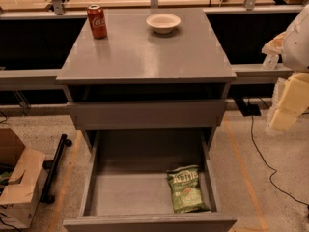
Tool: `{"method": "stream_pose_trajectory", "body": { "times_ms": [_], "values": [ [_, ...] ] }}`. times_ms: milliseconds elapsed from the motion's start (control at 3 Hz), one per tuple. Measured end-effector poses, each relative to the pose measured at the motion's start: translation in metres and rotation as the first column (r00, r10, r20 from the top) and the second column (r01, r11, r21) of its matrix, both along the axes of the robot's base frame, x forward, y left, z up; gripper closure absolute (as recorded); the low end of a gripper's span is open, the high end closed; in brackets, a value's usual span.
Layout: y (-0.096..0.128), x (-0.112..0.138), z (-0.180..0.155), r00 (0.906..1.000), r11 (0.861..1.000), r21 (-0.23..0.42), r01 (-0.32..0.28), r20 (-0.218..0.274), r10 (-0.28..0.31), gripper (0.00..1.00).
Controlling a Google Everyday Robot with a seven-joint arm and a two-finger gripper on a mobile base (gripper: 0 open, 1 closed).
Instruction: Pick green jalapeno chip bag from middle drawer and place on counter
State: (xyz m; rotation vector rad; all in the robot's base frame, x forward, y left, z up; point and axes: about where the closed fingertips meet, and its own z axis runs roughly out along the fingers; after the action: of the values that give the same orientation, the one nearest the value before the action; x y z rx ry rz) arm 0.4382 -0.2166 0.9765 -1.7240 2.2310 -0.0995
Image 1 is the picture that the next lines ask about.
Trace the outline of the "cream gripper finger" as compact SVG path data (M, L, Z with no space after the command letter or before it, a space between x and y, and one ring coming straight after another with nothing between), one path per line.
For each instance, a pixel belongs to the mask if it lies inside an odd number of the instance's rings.
M267 133L284 133L309 108L309 73L294 72L288 79L279 78L267 115Z
M278 34L263 46L262 52L264 54L280 54L282 52L282 45L285 35L285 32Z

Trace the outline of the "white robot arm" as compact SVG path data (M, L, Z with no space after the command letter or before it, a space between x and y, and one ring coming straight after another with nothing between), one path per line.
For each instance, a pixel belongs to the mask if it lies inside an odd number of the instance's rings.
M262 48L265 69L274 69L279 58L294 73L278 79L267 118L266 132L278 135L287 131L309 108L309 5L287 29Z

